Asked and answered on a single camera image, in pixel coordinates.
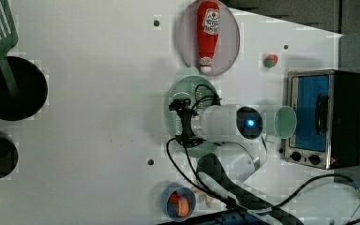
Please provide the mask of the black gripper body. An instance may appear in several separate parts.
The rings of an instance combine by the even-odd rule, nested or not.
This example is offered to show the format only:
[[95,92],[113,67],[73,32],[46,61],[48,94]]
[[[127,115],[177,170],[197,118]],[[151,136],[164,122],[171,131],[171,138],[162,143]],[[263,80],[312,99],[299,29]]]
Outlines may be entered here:
[[197,137],[191,128],[191,118],[194,111],[189,108],[191,100],[189,98],[175,99],[169,105],[169,111],[176,111],[181,121],[181,134],[176,135],[177,142],[185,148],[196,147],[203,143],[203,139]]

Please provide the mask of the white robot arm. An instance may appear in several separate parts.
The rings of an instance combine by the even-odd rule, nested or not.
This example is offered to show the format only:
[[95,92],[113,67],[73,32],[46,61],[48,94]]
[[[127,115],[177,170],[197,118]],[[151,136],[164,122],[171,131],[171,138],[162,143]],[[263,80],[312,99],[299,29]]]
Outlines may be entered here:
[[192,167],[195,188],[223,203],[229,209],[253,211],[269,216],[281,225],[304,225],[296,216],[279,205],[258,197],[241,186],[267,161],[261,114],[252,107],[220,105],[212,97],[192,102],[178,98],[169,104],[169,110],[180,119],[181,130],[174,139],[186,154],[191,148],[212,145]]

